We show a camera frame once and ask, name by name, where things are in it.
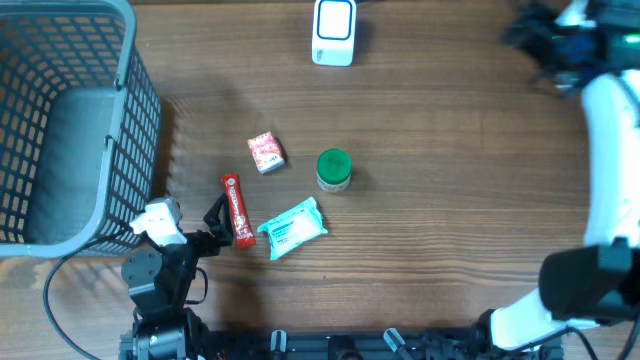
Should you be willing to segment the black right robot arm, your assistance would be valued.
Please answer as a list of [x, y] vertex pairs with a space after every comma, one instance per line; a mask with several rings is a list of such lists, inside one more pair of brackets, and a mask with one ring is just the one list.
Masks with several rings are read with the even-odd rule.
[[552, 81], [560, 96], [581, 99], [589, 213], [582, 247], [546, 257], [536, 289], [485, 313], [478, 350], [522, 354], [565, 334], [629, 322], [625, 359], [639, 337], [639, 4], [513, 6], [504, 43], [534, 59], [536, 77]]

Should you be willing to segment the green lid jar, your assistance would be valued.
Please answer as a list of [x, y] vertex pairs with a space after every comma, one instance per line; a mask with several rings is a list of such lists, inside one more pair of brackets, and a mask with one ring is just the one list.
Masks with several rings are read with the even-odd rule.
[[318, 157], [316, 173], [317, 183], [323, 191], [344, 191], [351, 181], [352, 159], [342, 149], [327, 149]]

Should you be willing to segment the mint wet wipes pack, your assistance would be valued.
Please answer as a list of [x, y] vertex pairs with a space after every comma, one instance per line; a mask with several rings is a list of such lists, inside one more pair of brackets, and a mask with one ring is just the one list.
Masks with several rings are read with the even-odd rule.
[[275, 261], [301, 244], [328, 230], [323, 224], [323, 215], [318, 210], [314, 197], [309, 197], [277, 217], [258, 227], [259, 233], [266, 233], [270, 245], [270, 260]]

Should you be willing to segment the red white small carton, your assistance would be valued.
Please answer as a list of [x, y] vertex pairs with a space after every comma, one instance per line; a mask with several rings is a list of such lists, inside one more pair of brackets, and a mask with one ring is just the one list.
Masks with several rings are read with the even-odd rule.
[[266, 174], [285, 164], [279, 142], [271, 132], [248, 139], [247, 144], [257, 170]]

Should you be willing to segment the red Nescafe sachet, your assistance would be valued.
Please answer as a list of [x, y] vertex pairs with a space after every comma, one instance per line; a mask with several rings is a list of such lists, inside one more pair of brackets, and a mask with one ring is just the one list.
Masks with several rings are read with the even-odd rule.
[[244, 204], [237, 173], [225, 174], [221, 177], [225, 193], [229, 199], [231, 221], [235, 231], [236, 247], [247, 249], [256, 245], [248, 213]]

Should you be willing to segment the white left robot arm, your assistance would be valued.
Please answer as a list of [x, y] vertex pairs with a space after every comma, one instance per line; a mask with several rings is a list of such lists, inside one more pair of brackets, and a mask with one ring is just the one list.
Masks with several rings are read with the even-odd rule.
[[173, 197], [157, 198], [131, 222], [150, 246], [127, 257], [121, 276], [135, 304], [132, 330], [120, 338], [120, 359], [218, 359], [213, 337], [191, 307], [188, 292], [200, 259], [217, 256], [234, 242], [229, 199], [221, 195], [203, 217], [207, 232], [179, 228], [180, 206]]

